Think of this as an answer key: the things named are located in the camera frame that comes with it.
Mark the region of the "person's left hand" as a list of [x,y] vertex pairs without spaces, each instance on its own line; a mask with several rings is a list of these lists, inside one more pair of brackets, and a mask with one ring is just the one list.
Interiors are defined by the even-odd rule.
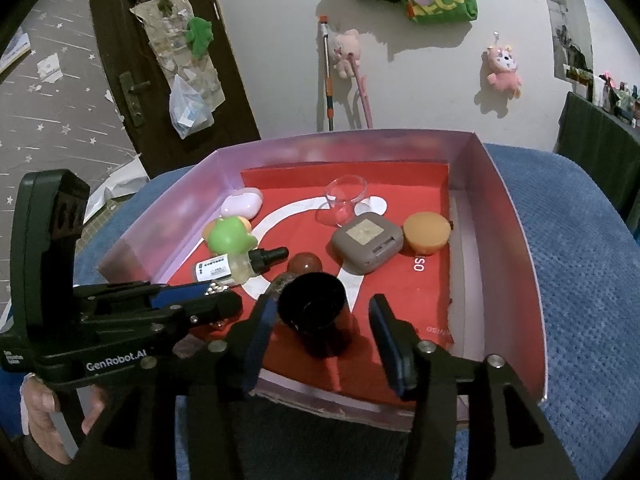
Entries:
[[[21,410],[32,440],[52,460],[62,465],[69,465],[73,459],[66,452],[63,438],[51,418],[52,414],[60,411],[60,402],[55,393],[37,376],[29,374],[23,380],[21,396]],[[85,436],[107,404],[107,392],[98,386],[91,386],[89,408],[81,424],[81,430]]]

